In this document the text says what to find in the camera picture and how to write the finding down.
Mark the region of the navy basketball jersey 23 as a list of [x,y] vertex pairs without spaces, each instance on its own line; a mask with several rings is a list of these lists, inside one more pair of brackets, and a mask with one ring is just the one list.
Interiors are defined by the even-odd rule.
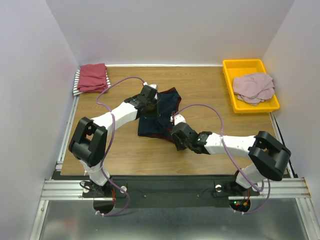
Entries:
[[139,137],[157,138],[174,143],[171,135],[171,117],[179,110],[182,98],[175,87],[158,93],[158,116],[141,117],[138,122]]

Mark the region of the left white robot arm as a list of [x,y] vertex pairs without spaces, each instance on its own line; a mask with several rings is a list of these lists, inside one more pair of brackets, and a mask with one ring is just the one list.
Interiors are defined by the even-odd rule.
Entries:
[[81,162],[89,175],[92,189],[100,197],[111,193],[111,176],[103,160],[111,148],[115,131],[139,118],[158,115],[158,85],[145,83],[139,94],[125,99],[113,110],[91,119],[83,117],[78,121],[68,150]]

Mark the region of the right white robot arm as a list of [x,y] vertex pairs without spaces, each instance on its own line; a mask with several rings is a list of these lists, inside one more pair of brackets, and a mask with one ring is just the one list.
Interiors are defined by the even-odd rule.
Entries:
[[291,151],[266,131],[251,136],[221,136],[210,131],[197,133],[187,123],[180,122],[171,136],[178,151],[190,149],[196,154],[227,154],[237,168],[231,192],[242,195],[264,180],[280,182]]

